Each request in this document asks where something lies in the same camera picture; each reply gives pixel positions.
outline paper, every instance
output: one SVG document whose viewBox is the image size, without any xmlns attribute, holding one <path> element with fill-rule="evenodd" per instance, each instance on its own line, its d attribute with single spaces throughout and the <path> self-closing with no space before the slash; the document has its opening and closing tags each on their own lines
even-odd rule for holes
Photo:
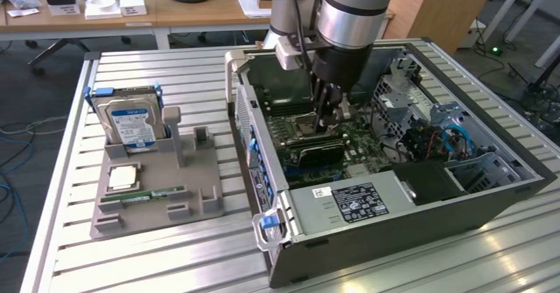
<svg viewBox="0 0 560 293">
<path fill-rule="evenodd" d="M 34 13 L 39 13 L 38 9 L 27 9 L 27 10 L 8 10 L 7 11 L 10 16 L 15 18 L 16 16 L 30 16 Z"/>
<path fill-rule="evenodd" d="M 268 18 L 272 14 L 272 9 L 260 9 L 256 0 L 238 0 L 242 6 L 243 13 L 248 18 Z"/>
</svg>

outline blue cable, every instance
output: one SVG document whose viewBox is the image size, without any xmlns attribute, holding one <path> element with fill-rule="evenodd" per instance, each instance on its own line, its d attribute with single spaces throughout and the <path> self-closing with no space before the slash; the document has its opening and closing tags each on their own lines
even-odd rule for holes
<svg viewBox="0 0 560 293">
<path fill-rule="evenodd" d="M 7 190 L 7 193 L 12 194 L 12 198 L 16 201 L 19 214 L 22 215 L 22 219 L 24 220 L 24 237 L 22 238 L 18 245 L 12 248 L 12 250 L 4 255 L 4 257 L 0 258 L 0 263 L 2 263 L 2 262 L 4 262 L 6 259 L 8 259 L 10 255 L 12 255 L 12 253 L 16 252 L 19 250 L 19 248 L 26 244 L 27 238 L 30 236 L 30 225 L 27 223 L 26 212 L 24 212 L 24 208 L 22 206 L 22 201 L 19 200 L 18 193 L 10 188 L 10 186 L 6 186 L 6 185 L 0 184 L 0 187 Z"/>
<path fill-rule="evenodd" d="M 23 164 L 26 164 L 26 162 L 31 159 L 31 157 L 34 155 L 34 145 L 28 141 L 12 140 L 12 139 L 3 138 L 3 137 L 0 137 L 0 140 L 6 141 L 6 142 L 11 142 L 14 144 L 26 144 L 30 147 L 30 154 L 27 155 L 26 159 L 20 163 L 18 163 L 14 167 L 11 167 L 8 170 L 0 172 L 0 174 L 8 174 L 11 171 L 14 171 L 16 168 L 19 168 Z"/>
<path fill-rule="evenodd" d="M 470 149 L 471 149 L 471 154 L 475 154 L 475 145 L 472 144 L 472 140 L 471 140 L 471 137 L 470 137 L 470 133 L 468 133 L 468 132 L 466 131 L 466 129 L 464 129 L 462 126 L 459 126 L 459 125 L 450 125 L 450 126 L 447 126 L 447 127 L 444 128 L 444 130 L 442 131 L 442 133 L 443 133 L 442 138 L 444 139 L 444 143 L 446 143 L 446 147 L 447 147 L 447 149 L 448 149 L 451 152 L 455 152 L 452 145 L 451 145 L 448 142 L 446 142 L 447 137 L 448 137 L 446 130 L 450 130 L 450 129 L 456 129 L 456 130 L 458 130 L 458 131 L 463 134 L 464 139 L 467 140 L 467 146 L 468 146 L 468 147 L 470 147 Z"/>
<path fill-rule="evenodd" d="M 14 167 L 11 167 L 8 170 L 6 170 L 6 171 L 3 171 L 3 172 L 0 172 L 0 174 L 7 174 L 7 173 L 10 173 L 10 172 L 12 172 L 14 170 L 16 170 L 16 168 L 19 168 L 28 160 L 30 160 L 30 158 L 32 157 L 32 155 L 34 155 L 34 145 L 32 145 L 32 143 L 31 142 L 28 142 L 28 141 L 22 141 L 22 140 L 12 140 L 12 139 L 8 139 L 8 138 L 3 138 L 3 137 L 0 137 L 0 140 L 2 141 L 6 141 L 6 142 L 11 142 L 11 143 L 14 143 L 14 144 L 26 144 L 28 147 L 30 147 L 30 154 L 27 155 L 27 157 L 24 158 L 24 160 L 20 162 L 20 163 L 18 163 Z M 7 186 L 7 185 L 2 185 L 0 184 L 0 187 L 3 188 L 3 189 L 6 189 L 6 191 L 7 191 L 7 193 L 8 194 L 12 194 L 12 199 L 14 199 L 14 201 L 15 201 L 15 203 L 16 203 L 16 206 L 18 206 L 18 210 L 19 210 L 19 214 L 22 215 L 22 219 L 24 220 L 24 236 L 23 236 L 23 238 L 22 238 L 22 240 L 20 240 L 20 242 L 18 243 L 18 245 L 12 248 L 12 250 L 0 258 L 0 263 L 2 262 L 4 262 L 4 260 L 6 259 L 8 259 L 8 257 L 20 249 L 20 247 L 26 244 L 26 242 L 27 242 L 27 239 L 28 239 L 28 237 L 30 237 L 30 224 L 28 224 L 28 222 L 27 222 L 27 217 L 26 217 L 26 211 L 24 211 L 24 207 L 22 206 L 22 200 L 19 199 L 19 194 L 18 194 L 18 192 L 10 187 L 10 186 Z"/>
</svg>

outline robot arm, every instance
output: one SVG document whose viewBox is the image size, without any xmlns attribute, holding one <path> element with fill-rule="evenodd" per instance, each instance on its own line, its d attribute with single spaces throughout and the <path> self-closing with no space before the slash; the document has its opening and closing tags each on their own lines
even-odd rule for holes
<svg viewBox="0 0 560 293">
<path fill-rule="evenodd" d="M 388 2 L 390 0 L 322 2 L 315 38 L 306 40 L 307 50 L 315 52 L 310 84 L 318 114 L 318 132 L 350 118 L 347 96 L 366 67 Z M 275 14 L 286 14 L 296 21 L 294 13 L 295 11 L 287 12 L 274 8 L 272 20 L 279 20 Z M 296 36 L 294 33 L 280 37 L 276 45 L 276 56 L 284 69 L 294 69 L 302 65 L 302 57 L 306 57 L 302 56 Z"/>
</svg>

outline office chair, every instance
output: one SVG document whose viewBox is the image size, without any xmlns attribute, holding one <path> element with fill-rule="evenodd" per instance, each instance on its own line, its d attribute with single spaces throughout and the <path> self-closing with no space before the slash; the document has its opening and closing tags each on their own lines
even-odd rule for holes
<svg viewBox="0 0 560 293">
<path fill-rule="evenodd" d="M 122 42 L 124 44 L 130 45 L 131 44 L 131 38 L 127 37 L 127 36 L 122 36 Z M 68 44 L 76 45 L 78 48 L 80 48 L 83 52 L 91 52 L 90 48 L 84 45 L 84 43 L 82 42 L 80 39 L 59 39 L 55 42 L 55 44 L 52 44 L 48 49 L 42 51 L 42 53 L 35 56 L 34 60 L 27 63 L 31 67 L 31 72 L 34 73 L 34 75 L 36 75 L 36 76 L 43 76 L 44 75 L 44 69 L 36 67 L 36 65 L 46 58 L 48 58 L 52 54 L 55 54 Z M 38 42 L 36 41 L 26 41 L 26 46 L 30 47 L 31 49 L 35 49 L 35 48 L 38 48 Z"/>
</svg>

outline floor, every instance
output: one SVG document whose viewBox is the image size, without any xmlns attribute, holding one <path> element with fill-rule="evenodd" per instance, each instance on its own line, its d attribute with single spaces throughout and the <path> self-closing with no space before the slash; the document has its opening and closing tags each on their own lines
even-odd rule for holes
<svg viewBox="0 0 560 293">
<path fill-rule="evenodd" d="M 487 24 L 498 12 L 503 0 L 490 2 L 480 14 L 482 21 Z M 522 8 L 516 7 L 508 13 L 500 29 L 504 30 Z M 532 66 L 544 50 L 551 45 L 560 33 L 560 26 L 554 22 L 535 16 L 516 39 L 518 51 L 508 49 L 499 58 L 503 62 L 526 65 L 527 71 L 538 76 L 542 69 Z M 264 32 L 248 32 L 252 40 L 262 40 Z M 496 31 L 495 37 L 490 39 L 488 46 L 498 43 L 502 34 Z M 40 49 L 46 48 L 52 41 L 39 41 Z M 156 43 L 152 36 L 140 35 L 132 37 L 132 44 L 122 43 L 119 37 L 103 39 L 87 39 L 86 45 L 91 50 L 147 50 L 155 49 Z M 240 33 L 218 32 L 208 34 L 208 43 L 198 41 L 196 34 L 186 37 L 175 36 L 174 48 L 194 46 L 223 46 L 243 44 Z M 83 53 L 76 47 L 66 47 L 54 57 L 42 63 L 47 70 L 44 77 L 35 77 L 27 69 L 27 62 L 36 55 L 39 50 L 28 49 L 22 41 L 14 42 L 7 52 L 0 54 L 0 125 L 19 122 L 32 122 L 54 116 L 68 114 L 71 108 L 75 83 L 80 73 Z M 463 66 L 476 75 L 500 67 L 498 62 L 476 55 L 472 50 L 459 50 L 455 58 Z M 496 71 L 484 77 L 484 82 L 499 93 L 515 97 L 523 91 L 524 83 L 520 79 L 508 77 L 508 69 Z M 554 73 L 551 82 L 560 83 L 560 69 Z M 38 131 L 55 130 L 63 127 L 64 122 L 58 121 L 42 127 Z M 22 134 L 12 138 L 26 140 L 31 135 Z M 22 284 L 27 255 L 32 247 L 32 239 L 43 210 L 44 197 L 50 184 L 52 169 L 55 167 L 58 150 L 63 134 L 42 135 L 35 138 L 35 154 L 30 161 L 15 171 L 7 174 L 12 187 L 18 189 L 22 197 L 30 221 L 30 240 L 19 249 L 16 256 L 0 263 L 0 293 L 18 292 Z M 20 145 L 0 142 L 0 162 L 4 161 L 20 149 Z M 0 215 L 6 213 L 8 203 L 0 203 Z M 23 236 L 22 218 L 12 213 L 8 220 L 0 225 L 0 256 L 11 250 Z"/>
</svg>

